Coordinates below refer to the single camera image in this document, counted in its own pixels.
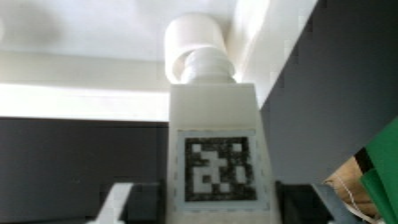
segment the white ceiling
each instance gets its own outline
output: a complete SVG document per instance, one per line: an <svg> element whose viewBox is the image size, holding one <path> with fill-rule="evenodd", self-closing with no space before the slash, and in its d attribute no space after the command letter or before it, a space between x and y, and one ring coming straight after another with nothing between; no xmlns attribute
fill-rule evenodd
<svg viewBox="0 0 398 224"><path fill-rule="evenodd" d="M163 61L172 19L202 12L227 32L236 0L0 0L0 50Z"/></svg>
<svg viewBox="0 0 398 224"><path fill-rule="evenodd" d="M0 116L168 120L165 27L184 13L222 28L259 107L316 0L0 0Z"/></svg>

